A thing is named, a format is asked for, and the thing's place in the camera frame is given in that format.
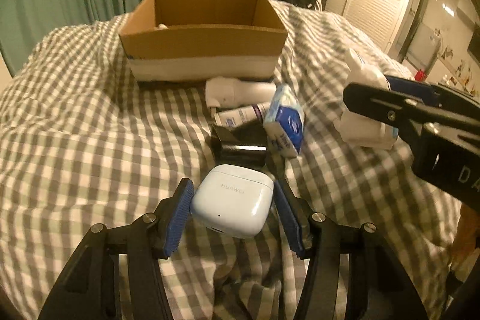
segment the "tissue pack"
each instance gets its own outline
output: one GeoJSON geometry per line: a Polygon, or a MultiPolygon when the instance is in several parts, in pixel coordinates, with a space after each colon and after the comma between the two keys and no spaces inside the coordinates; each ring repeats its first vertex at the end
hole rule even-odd
{"type": "Polygon", "coordinates": [[[300,153],[304,119],[303,110],[291,88],[285,84],[278,86],[263,128],[282,156],[294,158],[300,153]]]}

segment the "white spray bottle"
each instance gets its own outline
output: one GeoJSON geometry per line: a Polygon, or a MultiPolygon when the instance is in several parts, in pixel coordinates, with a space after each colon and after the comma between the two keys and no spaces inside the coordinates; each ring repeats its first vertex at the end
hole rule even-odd
{"type": "MultiPolygon", "coordinates": [[[[367,86],[390,89],[385,75],[372,64],[364,62],[359,54],[350,49],[346,51],[345,62],[350,68],[346,84],[361,83],[367,86]]],[[[345,109],[341,120],[334,123],[346,143],[361,147],[389,150],[398,138],[398,129],[375,121],[345,109]]]]}

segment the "checkered blanket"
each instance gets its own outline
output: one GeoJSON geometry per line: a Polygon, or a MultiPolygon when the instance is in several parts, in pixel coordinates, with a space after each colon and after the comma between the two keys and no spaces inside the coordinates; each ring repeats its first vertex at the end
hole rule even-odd
{"type": "MultiPolygon", "coordinates": [[[[306,116],[301,156],[286,165],[292,189],[340,224],[375,223],[438,318],[459,203],[412,174],[403,141],[391,151],[353,147],[333,125],[347,48],[384,73],[410,74],[344,18],[272,4],[289,32],[275,82],[294,89],[306,116]]],[[[198,185],[214,166],[203,89],[139,90],[117,33],[126,18],[55,29],[0,98],[0,283],[26,319],[37,318],[92,224],[131,223],[181,178],[198,185]]],[[[178,251],[160,261],[175,319],[291,319],[307,264],[274,213],[248,240],[190,220],[178,251]]],[[[122,292],[125,268],[122,257],[122,292]]],[[[127,298],[123,314],[131,319],[127,298]]]]}

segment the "bedspread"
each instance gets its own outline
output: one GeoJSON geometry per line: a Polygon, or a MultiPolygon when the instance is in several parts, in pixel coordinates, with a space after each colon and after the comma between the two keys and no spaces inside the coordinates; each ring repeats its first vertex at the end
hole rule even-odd
{"type": "MultiPolygon", "coordinates": [[[[391,151],[354,147],[333,125],[344,108],[347,48],[384,73],[409,72],[341,16],[272,4],[289,33],[274,79],[293,88],[306,116],[301,155],[286,165],[293,191],[337,223],[375,223],[438,318],[459,202],[414,176],[403,141],[391,151]]],[[[118,37],[126,19],[55,29],[1,95],[0,284],[26,319],[37,318],[92,224],[131,223],[183,177],[197,186],[215,164],[203,88],[140,90],[118,37]]],[[[307,264],[273,212],[247,240],[190,219],[178,250],[160,261],[175,319],[291,319],[307,264]]],[[[122,257],[123,293],[125,268],[122,257]]],[[[128,298],[122,308],[131,319],[128,298]]]]}

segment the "cardboard box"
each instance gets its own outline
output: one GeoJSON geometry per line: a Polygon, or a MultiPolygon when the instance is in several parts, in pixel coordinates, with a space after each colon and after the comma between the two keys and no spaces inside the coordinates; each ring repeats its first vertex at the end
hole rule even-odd
{"type": "Polygon", "coordinates": [[[120,31],[137,81],[268,79],[286,36],[268,0],[143,0],[120,31]]]}

